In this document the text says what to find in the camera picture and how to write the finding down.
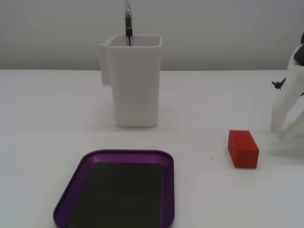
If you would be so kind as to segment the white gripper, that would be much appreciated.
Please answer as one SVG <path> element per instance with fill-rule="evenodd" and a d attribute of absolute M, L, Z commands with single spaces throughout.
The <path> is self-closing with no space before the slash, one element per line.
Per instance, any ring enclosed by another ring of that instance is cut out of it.
<path fill-rule="evenodd" d="M 279 93 L 272 106 L 271 131 L 279 131 L 280 140 L 304 138 L 304 66 L 298 63 L 294 55 L 302 56 L 304 62 L 304 45 L 297 46 L 288 62 L 288 77 L 272 84 Z"/>

